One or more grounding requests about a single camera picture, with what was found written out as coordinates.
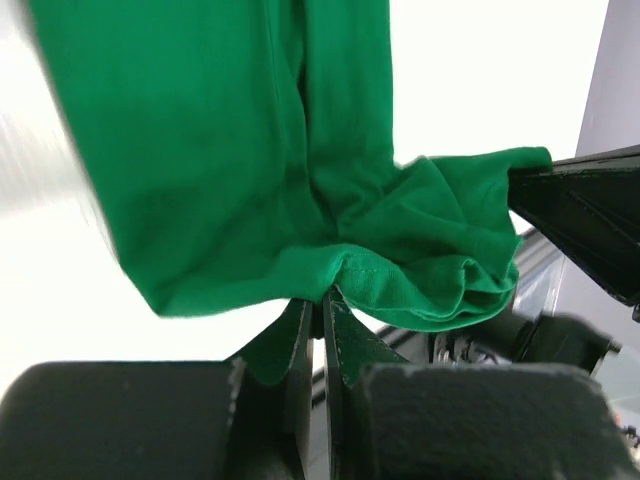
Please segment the green t shirt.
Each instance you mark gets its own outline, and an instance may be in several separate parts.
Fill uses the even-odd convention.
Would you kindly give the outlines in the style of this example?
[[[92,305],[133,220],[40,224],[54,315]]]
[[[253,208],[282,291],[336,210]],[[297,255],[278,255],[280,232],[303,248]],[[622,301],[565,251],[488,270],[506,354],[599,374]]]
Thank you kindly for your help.
[[[33,1],[121,268],[165,317],[337,287],[399,328],[500,313],[525,147],[394,162],[385,1]]]

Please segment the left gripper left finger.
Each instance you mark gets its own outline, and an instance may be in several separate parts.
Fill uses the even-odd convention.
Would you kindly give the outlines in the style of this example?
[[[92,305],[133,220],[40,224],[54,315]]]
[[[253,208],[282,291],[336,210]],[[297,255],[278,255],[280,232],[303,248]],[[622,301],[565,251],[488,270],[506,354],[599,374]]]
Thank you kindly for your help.
[[[302,479],[313,306],[224,361],[48,362],[1,402],[5,479]]]

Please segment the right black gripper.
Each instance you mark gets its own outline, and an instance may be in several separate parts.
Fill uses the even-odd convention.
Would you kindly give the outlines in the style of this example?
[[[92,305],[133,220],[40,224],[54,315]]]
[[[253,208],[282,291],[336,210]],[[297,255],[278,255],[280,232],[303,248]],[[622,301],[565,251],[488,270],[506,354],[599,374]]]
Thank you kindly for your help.
[[[508,205],[639,318],[639,147],[509,172]],[[430,363],[548,363],[594,373],[622,345],[567,314],[507,308],[484,322],[426,335]]]

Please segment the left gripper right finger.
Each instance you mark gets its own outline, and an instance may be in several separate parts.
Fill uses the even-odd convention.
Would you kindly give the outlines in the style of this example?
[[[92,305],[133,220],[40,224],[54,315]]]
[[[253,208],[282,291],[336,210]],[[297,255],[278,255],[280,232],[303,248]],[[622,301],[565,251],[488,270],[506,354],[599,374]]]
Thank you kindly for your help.
[[[626,479],[600,386],[567,364],[419,365],[322,301],[334,479]]]

